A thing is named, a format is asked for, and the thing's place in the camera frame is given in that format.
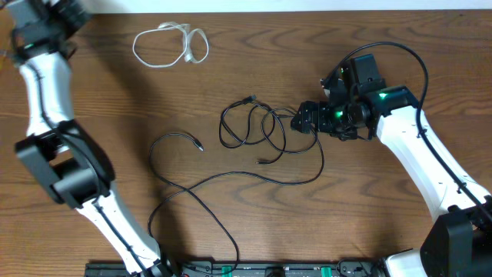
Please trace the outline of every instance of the coiled white cable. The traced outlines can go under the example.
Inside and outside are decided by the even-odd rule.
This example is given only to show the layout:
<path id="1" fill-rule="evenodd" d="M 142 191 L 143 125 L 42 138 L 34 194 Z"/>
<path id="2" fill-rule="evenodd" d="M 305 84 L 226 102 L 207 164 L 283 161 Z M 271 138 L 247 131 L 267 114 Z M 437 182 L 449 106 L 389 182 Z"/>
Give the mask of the coiled white cable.
<path id="1" fill-rule="evenodd" d="M 165 65 L 153 65 L 153 64 L 150 64 L 150 63 L 144 61 L 135 51 L 135 45 L 137 44 L 137 40 L 141 35 L 147 34 L 150 32 L 171 31 L 171 30 L 175 30 L 175 29 L 177 29 L 183 33 L 183 52 L 179 55 L 179 57 L 177 59 L 175 59 L 174 62 L 169 63 L 169 64 L 165 64 Z M 205 56 L 199 61 L 196 58 L 194 58 L 193 52 L 191 51 L 191 40 L 193 39 L 193 35 L 195 33 L 198 33 L 201 35 L 201 37 L 203 38 L 203 40 L 207 46 L 207 52 L 205 53 Z M 176 22 L 165 22 L 165 23 L 161 23 L 156 29 L 143 31 L 140 34 L 138 34 L 137 36 L 135 36 L 135 40 L 133 41 L 132 49 L 133 49 L 133 54 L 135 54 L 135 57 L 137 57 L 137 59 L 142 64 L 144 64 L 150 68 L 167 68 L 167 67 L 171 67 L 171 66 L 175 65 L 176 62 L 178 62 L 179 59 L 183 56 L 184 56 L 184 60 L 186 62 L 193 62 L 195 64 L 203 62 L 208 56 L 209 46 L 208 46 L 207 36 L 205 35 L 205 33 L 203 32 L 202 29 L 196 28 L 190 32 L 190 25 L 189 24 L 178 24 Z"/>

